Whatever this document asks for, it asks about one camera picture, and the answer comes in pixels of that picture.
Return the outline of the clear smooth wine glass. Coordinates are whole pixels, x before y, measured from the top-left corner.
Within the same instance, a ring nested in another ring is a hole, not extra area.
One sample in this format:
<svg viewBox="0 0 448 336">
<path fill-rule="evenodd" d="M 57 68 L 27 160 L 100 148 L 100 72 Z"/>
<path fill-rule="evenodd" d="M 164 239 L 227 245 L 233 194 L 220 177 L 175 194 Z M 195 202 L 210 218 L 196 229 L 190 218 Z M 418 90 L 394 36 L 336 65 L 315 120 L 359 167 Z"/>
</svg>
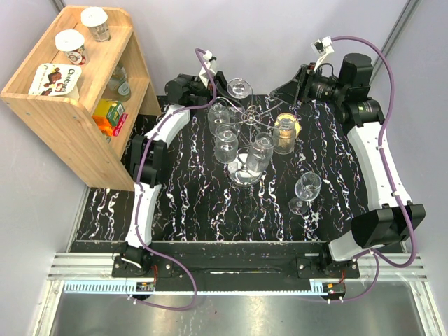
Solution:
<svg viewBox="0 0 448 336">
<path fill-rule="evenodd" d="M 229 124 L 239 134 L 243 124 L 242 117 L 246 112 L 239 100 L 253 94 L 250 84 L 242 78 L 235 78 L 229 83 L 216 82 L 216 89 L 218 96 L 207 113 L 210 132 L 216 136 L 219 126 Z"/>
</svg>

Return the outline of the patterned glass goblet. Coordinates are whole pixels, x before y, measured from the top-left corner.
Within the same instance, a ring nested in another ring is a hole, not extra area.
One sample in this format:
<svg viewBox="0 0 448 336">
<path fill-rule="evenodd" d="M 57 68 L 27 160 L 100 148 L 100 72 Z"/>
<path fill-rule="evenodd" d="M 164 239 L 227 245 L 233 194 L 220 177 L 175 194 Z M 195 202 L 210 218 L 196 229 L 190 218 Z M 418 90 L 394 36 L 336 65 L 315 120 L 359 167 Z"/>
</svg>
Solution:
<svg viewBox="0 0 448 336">
<path fill-rule="evenodd" d="M 274 124 L 274 151 L 280 155 L 293 152 L 295 146 L 295 128 L 290 120 L 282 120 L 280 125 Z"/>
</svg>

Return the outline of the clear patterned short goblet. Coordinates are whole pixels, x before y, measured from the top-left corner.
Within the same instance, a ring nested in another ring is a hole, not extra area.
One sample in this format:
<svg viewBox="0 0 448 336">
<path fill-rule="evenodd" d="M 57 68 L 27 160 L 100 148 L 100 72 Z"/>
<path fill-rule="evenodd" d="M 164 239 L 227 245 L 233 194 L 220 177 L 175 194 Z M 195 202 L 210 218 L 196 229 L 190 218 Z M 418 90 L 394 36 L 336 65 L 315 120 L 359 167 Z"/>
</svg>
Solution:
<svg viewBox="0 0 448 336">
<path fill-rule="evenodd" d="M 238 133 L 234 126 L 224 124 L 216 129 L 215 156 L 217 161 L 223 164 L 234 161 L 238 146 Z"/>
</svg>

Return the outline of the frosted short goblet front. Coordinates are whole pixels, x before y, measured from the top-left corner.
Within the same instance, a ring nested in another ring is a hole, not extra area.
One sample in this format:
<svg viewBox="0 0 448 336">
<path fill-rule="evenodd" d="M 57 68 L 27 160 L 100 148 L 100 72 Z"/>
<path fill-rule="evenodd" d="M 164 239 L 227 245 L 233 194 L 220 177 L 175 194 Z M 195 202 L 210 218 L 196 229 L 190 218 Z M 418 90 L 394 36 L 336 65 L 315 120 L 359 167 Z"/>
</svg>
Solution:
<svg viewBox="0 0 448 336">
<path fill-rule="evenodd" d="M 259 133 L 251 144 L 246 166 L 255 173 L 262 173 L 268 167 L 274 152 L 274 139 L 266 132 Z"/>
</svg>

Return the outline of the chrome wine glass rack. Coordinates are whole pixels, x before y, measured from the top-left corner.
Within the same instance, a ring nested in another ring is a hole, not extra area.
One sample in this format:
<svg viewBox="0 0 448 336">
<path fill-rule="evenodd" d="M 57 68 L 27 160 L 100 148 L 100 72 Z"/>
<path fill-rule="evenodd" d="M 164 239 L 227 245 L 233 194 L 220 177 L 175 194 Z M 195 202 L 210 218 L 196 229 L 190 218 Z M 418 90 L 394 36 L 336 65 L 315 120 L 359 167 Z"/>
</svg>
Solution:
<svg viewBox="0 0 448 336">
<path fill-rule="evenodd" d="M 251 144 L 255 141 L 255 137 L 262 132 L 271 134 L 273 137 L 273 125 L 263 122 L 263 118 L 267 115 L 266 111 L 262 111 L 253 103 L 253 94 L 245 99 L 239 100 L 246 112 L 243 114 L 241 132 L 238 134 L 239 146 L 236 159 L 230 163 L 224 164 L 227 176 L 231 182 L 237 186 L 249 187 L 262 178 L 264 172 L 255 173 L 246 166 L 246 159 Z"/>
</svg>

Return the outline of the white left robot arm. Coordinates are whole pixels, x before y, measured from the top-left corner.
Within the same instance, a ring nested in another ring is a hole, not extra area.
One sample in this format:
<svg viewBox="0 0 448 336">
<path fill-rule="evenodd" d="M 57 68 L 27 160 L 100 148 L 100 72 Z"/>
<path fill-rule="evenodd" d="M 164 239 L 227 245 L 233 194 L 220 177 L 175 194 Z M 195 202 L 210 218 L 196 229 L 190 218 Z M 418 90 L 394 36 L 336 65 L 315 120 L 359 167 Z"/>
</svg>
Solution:
<svg viewBox="0 0 448 336">
<path fill-rule="evenodd" d="M 155 205 L 162 185 L 169 178 L 168 147 L 186 126 L 202 102 L 209 105 L 214 93 L 224 90 L 222 71 L 213 79 L 180 74 L 165 85 L 169 108 L 152 130 L 131 142 L 129 172 L 134 179 L 134 206 L 125 243 L 113 262 L 113 277 L 144 277 L 155 271 L 151 244 Z"/>
</svg>

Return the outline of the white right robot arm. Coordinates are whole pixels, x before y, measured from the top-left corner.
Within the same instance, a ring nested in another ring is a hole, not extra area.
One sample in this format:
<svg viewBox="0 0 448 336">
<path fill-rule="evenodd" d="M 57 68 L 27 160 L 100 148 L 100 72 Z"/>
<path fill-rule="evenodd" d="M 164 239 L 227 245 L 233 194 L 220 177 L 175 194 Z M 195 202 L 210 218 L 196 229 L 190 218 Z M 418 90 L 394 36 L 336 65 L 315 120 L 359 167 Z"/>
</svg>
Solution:
<svg viewBox="0 0 448 336">
<path fill-rule="evenodd" d="M 351 229 L 328 245 L 318 260 L 326 277 L 343 270 L 344 262 L 377 248 L 406 240 L 417 253 L 415 230 L 426 216 L 422 204 L 413 203 L 401 183 L 386 141 L 386 119 L 378 101 L 369 96 L 372 60 L 367 55 L 344 56 L 338 76 L 324 76 L 323 63 L 303 64 L 287 83 L 271 95 L 291 106 L 311 100 L 329 103 L 335 119 L 355 150 L 365 181 L 368 211 L 351 220 Z"/>
</svg>

